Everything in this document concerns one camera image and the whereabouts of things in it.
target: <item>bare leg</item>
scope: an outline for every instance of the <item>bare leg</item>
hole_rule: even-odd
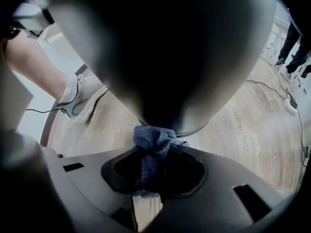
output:
[[[7,42],[4,56],[14,71],[34,82],[57,101],[61,100],[68,77],[50,62],[36,40],[28,38],[21,31]]]

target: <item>rectangular slot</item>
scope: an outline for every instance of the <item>rectangular slot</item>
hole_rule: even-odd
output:
[[[239,185],[234,187],[233,190],[240,198],[254,222],[262,219],[271,211],[249,185]]]
[[[73,171],[73,170],[76,170],[76,169],[79,169],[82,167],[84,167],[84,165],[82,165],[81,163],[75,163],[75,164],[63,166],[63,168],[66,172]]]

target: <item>person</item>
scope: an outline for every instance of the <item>person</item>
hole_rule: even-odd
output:
[[[8,65],[54,97],[57,107],[72,118],[73,124],[85,123],[96,101],[107,91],[95,75],[68,77],[61,72],[24,31],[1,44]]]
[[[288,28],[286,40],[278,56],[278,61],[276,62],[277,66],[285,63],[290,51],[292,50],[293,46],[295,45],[299,37],[300,37],[300,34],[298,30],[296,29],[294,24],[291,22]],[[296,52],[296,54],[293,56],[293,60],[286,66],[289,76],[293,72],[295,72],[300,65],[304,64],[307,61],[309,50],[310,50],[310,47],[309,47],[308,42],[303,36],[301,36],[299,49]]]

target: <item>blue cloth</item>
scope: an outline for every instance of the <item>blue cloth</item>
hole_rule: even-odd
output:
[[[136,182],[137,191],[133,193],[133,196],[143,198],[158,197],[158,193],[145,190],[155,180],[158,164],[166,159],[172,143],[187,147],[189,147],[189,144],[179,141],[174,130],[154,126],[136,126],[133,141],[135,145],[146,151],[146,155],[141,159],[140,178]]]

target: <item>shoe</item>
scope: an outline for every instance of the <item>shoe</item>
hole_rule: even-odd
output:
[[[74,125],[84,124],[92,114],[96,101],[107,90],[95,75],[81,74],[77,78],[68,78],[57,107],[72,118]]]
[[[284,64],[284,63],[285,63],[284,58],[280,58],[280,59],[276,62],[275,66],[279,66],[279,65]]]

